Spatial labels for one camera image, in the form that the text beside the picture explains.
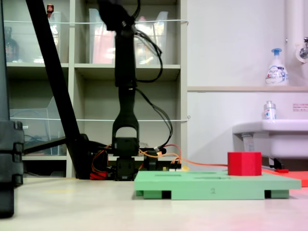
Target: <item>label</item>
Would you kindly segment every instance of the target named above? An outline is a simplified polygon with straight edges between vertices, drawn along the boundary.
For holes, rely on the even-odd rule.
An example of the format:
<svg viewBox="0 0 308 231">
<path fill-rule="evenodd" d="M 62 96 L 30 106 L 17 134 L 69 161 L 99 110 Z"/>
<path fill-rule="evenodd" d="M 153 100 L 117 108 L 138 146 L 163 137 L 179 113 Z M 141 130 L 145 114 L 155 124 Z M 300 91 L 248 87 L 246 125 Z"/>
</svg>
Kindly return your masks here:
<svg viewBox="0 0 308 231">
<path fill-rule="evenodd" d="M 243 142 L 244 142 L 245 152 L 254 152 L 255 151 L 254 138 L 252 136 L 244 136 Z"/>
<path fill-rule="evenodd" d="M 294 112 L 308 112 L 308 103 L 294 103 L 293 111 Z"/>
<path fill-rule="evenodd" d="M 276 119 L 276 109 L 267 108 L 264 110 L 264 119 Z"/>
<path fill-rule="evenodd" d="M 265 78 L 267 84 L 279 84 L 288 81 L 288 72 L 282 66 L 271 66 Z"/>
</svg>

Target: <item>red mat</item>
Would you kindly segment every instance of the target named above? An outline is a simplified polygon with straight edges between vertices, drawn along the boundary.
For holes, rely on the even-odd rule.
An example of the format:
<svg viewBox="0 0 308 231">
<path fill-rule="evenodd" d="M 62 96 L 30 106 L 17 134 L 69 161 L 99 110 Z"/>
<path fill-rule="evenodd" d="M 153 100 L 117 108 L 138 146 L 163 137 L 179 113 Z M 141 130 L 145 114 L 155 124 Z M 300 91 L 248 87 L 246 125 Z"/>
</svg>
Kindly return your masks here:
<svg viewBox="0 0 308 231">
<path fill-rule="evenodd" d="M 270 173 L 273 175 L 279 175 L 283 177 L 289 177 L 293 179 L 298 179 L 302 181 L 302 187 L 308 187 L 308 171 L 298 171 L 298 172 L 288 172 L 288 173 L 278 173 L 267 169 L 262 169 L 262 172 Z"/>
</svg>

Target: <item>storage box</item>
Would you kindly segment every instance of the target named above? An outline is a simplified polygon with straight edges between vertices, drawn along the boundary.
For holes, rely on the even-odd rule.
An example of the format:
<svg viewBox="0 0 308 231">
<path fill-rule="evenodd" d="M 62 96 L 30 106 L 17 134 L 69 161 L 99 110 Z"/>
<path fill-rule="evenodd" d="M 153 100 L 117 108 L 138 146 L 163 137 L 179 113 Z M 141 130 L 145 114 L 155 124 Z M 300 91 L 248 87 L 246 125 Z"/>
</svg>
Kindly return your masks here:
<svg viewBox="0 0 308 231">
<path fill-rule="evenodd" d="M 50 27 L 61 63 L 68 62 L 69 25 L 61 12 L 54 12 Z M 4 23 L 7 62 L 44 63 L 32 23 Z"/>
<path fill-rule="evenodd" d="M 89 9 L 90 23 L 90 63 L 114 64 L 115 62 L 115 32 L 107 31 L 96 9 Z M 158 20 L 167 20 L 168 12 L 160 12 Z M 165 63 L 167 22 L 147 23 L 141 16 L 136 28 L 146 33 L 151 40 L 162 50 L 162 61 Z M 147 47 L 146 42 L 135 37 L 135 57 L 137 64 L 159 64 L 158 57 Z"/>
<path fill-rule="evenodd" d="M 51 99 L 47 108 L 11 109 L 10 117 L 11 120 L 23 123 L 25 147 L 64 136 L 54 98 Z M 66 145 L 45 149 L 33 155 L 66 155 Z"/>
</svg>

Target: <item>white pump bottle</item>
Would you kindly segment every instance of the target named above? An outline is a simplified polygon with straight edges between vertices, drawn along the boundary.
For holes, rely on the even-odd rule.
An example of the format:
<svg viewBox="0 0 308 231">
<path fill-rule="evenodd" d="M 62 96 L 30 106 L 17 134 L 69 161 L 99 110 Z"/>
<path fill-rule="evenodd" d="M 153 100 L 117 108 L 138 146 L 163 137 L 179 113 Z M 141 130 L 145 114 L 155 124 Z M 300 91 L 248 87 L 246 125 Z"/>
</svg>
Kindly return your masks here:
<svg viewBox="0 0 308 231">
<path fill-rule="evenodd" d="M 279 53 L 282 50 L 280 48 L 275 48 L 271 52 L 274 53 L 274 59 L 269 67 L 268 74 L 265 78 L 266 86 L 288 86 L 289 85 L 289 75 L 285 66 L 279 57 Z"/>
</svg>

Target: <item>white floor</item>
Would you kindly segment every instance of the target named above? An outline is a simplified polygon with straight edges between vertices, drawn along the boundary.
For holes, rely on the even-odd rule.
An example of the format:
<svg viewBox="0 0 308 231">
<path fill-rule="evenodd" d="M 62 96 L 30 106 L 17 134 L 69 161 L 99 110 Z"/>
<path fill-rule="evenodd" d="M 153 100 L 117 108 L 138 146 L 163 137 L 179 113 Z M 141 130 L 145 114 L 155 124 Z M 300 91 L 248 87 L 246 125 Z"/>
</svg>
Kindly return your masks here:
<svg viewBox="0 0 308 231">
<path fill-rule="evenodd" d="M 308 231 L 308 188 L 290 199 L 136 199 L 133 182 L 25 179 L 0 231 Z"/>
</svg>

